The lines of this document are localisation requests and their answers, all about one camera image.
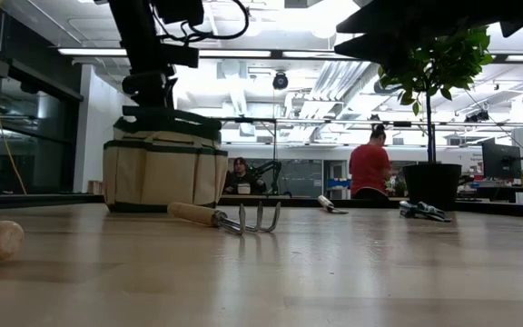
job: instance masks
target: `metal tines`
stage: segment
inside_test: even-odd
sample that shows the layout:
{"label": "metal tines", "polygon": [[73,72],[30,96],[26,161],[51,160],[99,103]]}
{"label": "metal tines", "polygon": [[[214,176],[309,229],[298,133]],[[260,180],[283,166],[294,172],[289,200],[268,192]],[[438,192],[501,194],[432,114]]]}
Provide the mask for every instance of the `metal tines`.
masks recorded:
{"label": "metal tines", "polygon": [[278,203],[276,205],[275,211],[273,212],[273,220],[271,221],[271,225],[268,228],[262,227],[262,221],[263,221],[263,204],[260,202],[258,204],[258,214],[257,214],[257,220],[255,223],[255,226],[249,226],[245,223],[245,207],[243,204],[240,205],[240,221],[234,222],[233,220],[230,220],[227,217],[227,214],[221,213],[220,216],[218,216],[217,223],[219,227],[231,232],[235,233],[237,235],[242,235],[244,232],[266,232],[271,233],[274,229],[276,229],[276,226],[278,225],[278,220],[280,219],[280,208],[281,203]]}

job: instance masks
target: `black plant pot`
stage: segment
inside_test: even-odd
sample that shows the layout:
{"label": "black plant pot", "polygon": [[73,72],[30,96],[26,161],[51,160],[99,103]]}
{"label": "black plant pot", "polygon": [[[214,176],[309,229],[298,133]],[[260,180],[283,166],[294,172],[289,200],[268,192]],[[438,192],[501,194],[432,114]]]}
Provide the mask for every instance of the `black plant pot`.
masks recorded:
{"label": "black plant pot", "polygon": [[412,203],[424,202],[441,210],[453,210],[457,198],[461,165],[422,163],[403,167]]}

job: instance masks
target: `security camera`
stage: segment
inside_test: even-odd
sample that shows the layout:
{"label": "security camera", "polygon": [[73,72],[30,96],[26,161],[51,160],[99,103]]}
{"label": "security camera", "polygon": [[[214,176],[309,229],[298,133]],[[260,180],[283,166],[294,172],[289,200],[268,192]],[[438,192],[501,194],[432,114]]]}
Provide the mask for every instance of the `security camera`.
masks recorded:
{"label": "security camera", "polygon": [[283,90],[286,87],[288,87],[288,77],[286,77],[286,73],[276,73],[276,76],[273,77],[273,88],[276,90]]}

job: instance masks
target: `potted plant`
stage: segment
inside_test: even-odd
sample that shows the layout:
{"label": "potted plant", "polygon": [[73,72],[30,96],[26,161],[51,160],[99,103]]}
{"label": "potted plant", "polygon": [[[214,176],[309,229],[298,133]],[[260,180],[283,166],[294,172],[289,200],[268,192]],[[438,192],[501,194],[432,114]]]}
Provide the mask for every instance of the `potted plant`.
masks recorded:
{"label": "potted plant", "polygon": [[484,26],[431,38],[409,50],[401,65],[392,68],[382,65],[379,69],[380,86],[402,89],[400,103],[412,105],[415,115],[419,114],[423,97],[425,99],[428,162],[403,167],[413,202],[423,201],[448,209],[455,201],[461,166],[437,163],[431,96],[440,93],[452,100],[452,88],[469,90],[472,78],[481,73],[483,65],[493,61],[488,52],[487,30]]}

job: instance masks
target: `red shirt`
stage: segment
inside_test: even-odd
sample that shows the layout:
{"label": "red shirt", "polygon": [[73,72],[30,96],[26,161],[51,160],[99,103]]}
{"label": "red shirt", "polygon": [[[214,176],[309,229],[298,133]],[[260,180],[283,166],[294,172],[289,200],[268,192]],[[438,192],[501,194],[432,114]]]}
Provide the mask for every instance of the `red shirt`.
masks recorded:
{"label": "red shirt", "polygon": [[355,194],[363,187],[370,187],[385,193],[384,171],[387,169],[390,162],[385,149],[370,144],[357,147],[350,155],[350,191]]}

